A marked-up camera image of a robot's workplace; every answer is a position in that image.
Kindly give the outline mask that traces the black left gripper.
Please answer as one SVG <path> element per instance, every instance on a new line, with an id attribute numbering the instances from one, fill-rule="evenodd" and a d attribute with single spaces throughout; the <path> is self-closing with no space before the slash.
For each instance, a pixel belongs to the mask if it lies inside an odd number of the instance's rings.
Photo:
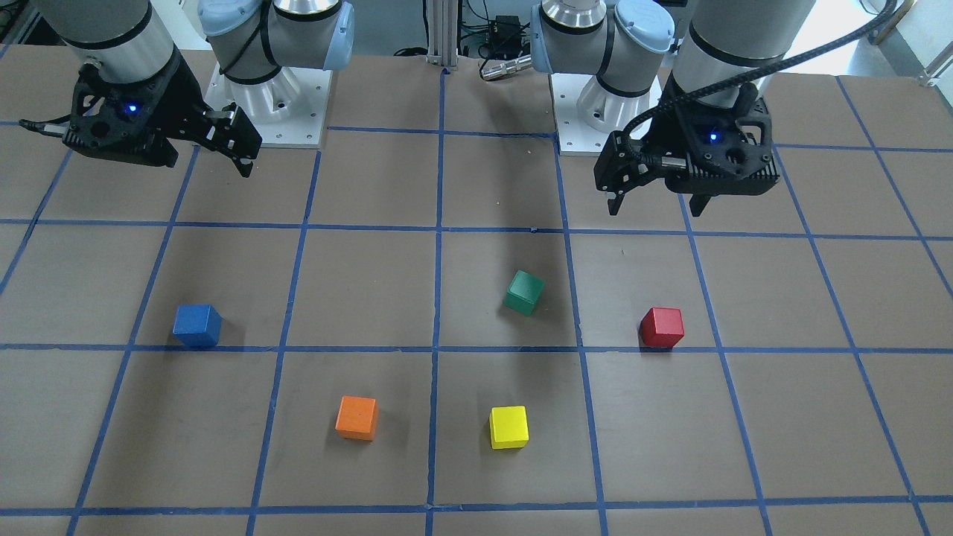
<path id="1" fill-rule="evenodd" d="M 596 190 L 607 193 L 615 217 L 625 194 L 656 179 L 672 192 L 691 194 L 700 217 L 712 197 L 762 196 L 780 179 L 774 162 L 771 115 L 752 82 L 732 88 L 726 108 L 682 102 L 650 120 L 640 139 L 610 133 L 593 166 Z"/>

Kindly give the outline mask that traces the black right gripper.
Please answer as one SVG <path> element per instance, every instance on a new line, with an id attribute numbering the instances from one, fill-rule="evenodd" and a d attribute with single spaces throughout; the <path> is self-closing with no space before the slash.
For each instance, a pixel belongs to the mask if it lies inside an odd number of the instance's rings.
<path id="1" fill-rule="evenodd" d="M 245 179 L 253 170 L 262 138 L 241 107 L 212 109 L 182 54 L 146 80 L 116 84 L 91 59 L 83 62 L 74 88 L 63 143 L 88 157 L 152 167 L 173 167 L 171 140 L 197 143 L 221 153 Z"/>

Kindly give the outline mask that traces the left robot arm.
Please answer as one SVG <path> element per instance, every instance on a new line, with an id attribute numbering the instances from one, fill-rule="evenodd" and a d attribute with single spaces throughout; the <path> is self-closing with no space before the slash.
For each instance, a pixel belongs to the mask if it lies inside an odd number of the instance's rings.
<path id="1" fill-rule="evenodd" d="M 657 1 L 544 1 L 531 12 L 533 68 L 588 76 L 579 111 L 607 139 L 593 166 L 607 210 L 662 179 L 693 216 L 711 198 L 777 185 L 759 74 L 788 54 L 812 1 L 700 1 L 656 105 L 658 70 L 678 34 Z M 654 115 L 646 118 L 646 112 Z"/>

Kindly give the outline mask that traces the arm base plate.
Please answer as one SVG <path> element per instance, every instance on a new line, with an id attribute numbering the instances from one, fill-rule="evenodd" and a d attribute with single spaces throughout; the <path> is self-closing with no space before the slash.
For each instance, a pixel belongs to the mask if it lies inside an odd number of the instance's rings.
<path id="1" fill-rule="evenodd" d="M 215 109 L 240 106 L 261 135 L 262 148 L 319 149 L 336 72 L 272 65 L 255 72 L 273 76 L 252 83 L 248 76 L 221 74 L 215 65 L 205 102 Z"/>
<path id="2" fill-rule="evenodd" d="M 552 74 L 550 86 L 559 147 L 568 156 L 598 156 L 610 132 L 622 131 L 663 94 L 657 76 L 645 94 L 634 98 L 607 92 L 589 74 Z"/>

